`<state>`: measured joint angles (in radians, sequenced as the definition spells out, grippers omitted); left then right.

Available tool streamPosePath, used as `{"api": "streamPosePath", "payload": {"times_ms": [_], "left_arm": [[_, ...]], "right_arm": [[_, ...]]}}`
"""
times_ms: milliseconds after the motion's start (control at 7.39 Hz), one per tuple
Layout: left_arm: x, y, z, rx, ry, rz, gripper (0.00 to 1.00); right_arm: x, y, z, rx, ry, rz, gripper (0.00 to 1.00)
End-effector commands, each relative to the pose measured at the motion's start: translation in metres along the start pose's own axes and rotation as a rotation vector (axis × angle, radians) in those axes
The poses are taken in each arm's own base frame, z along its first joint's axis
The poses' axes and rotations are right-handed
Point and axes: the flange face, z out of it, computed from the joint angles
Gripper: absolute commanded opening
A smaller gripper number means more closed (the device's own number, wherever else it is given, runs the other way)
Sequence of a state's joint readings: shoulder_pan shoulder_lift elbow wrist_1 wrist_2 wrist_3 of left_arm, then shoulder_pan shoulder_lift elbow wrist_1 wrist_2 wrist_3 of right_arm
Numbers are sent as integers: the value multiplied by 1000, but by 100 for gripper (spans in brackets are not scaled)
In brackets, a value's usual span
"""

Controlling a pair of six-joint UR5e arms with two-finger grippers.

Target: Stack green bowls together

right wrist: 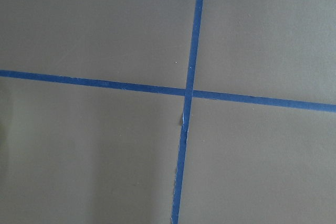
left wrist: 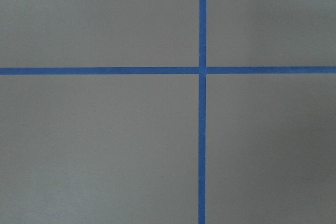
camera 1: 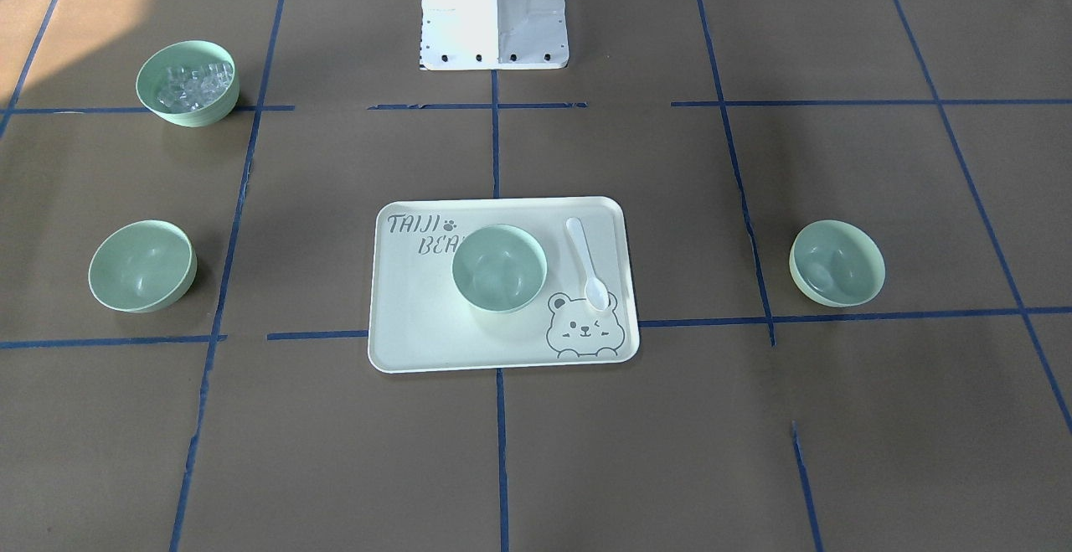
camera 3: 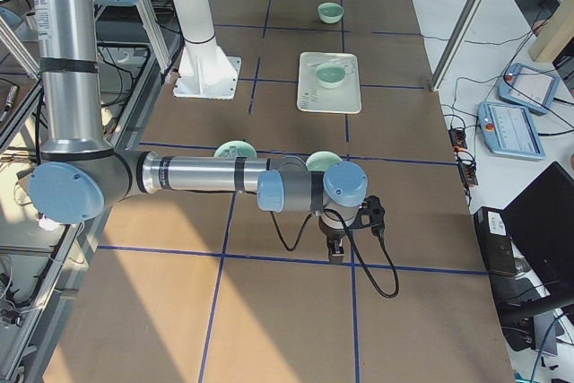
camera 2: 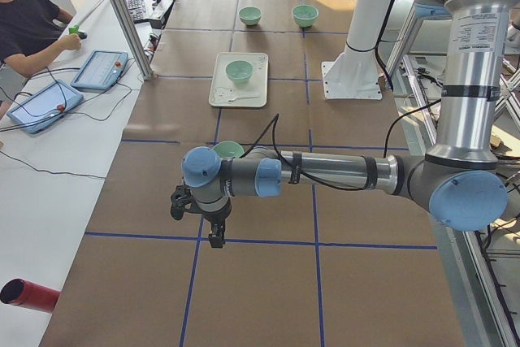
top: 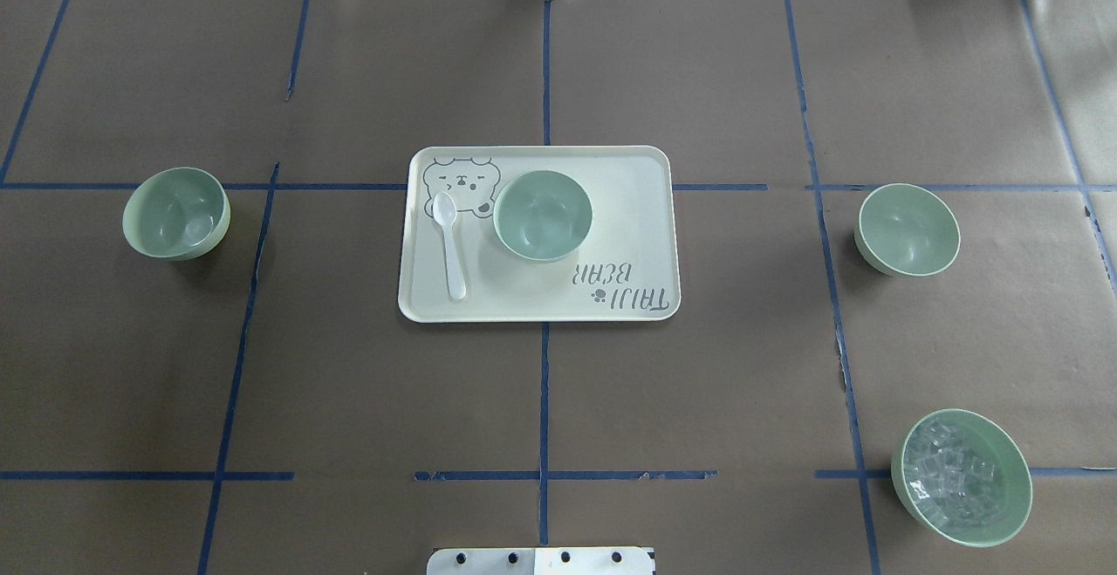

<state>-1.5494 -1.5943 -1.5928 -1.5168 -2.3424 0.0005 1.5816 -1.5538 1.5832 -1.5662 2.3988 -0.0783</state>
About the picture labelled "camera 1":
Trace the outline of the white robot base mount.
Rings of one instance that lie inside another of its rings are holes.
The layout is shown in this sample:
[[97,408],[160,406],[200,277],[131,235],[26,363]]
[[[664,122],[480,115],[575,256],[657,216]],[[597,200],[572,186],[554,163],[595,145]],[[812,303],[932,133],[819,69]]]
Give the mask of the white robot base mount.
[[565,0],[421,0],[421,69],[539,70],[569,63]]

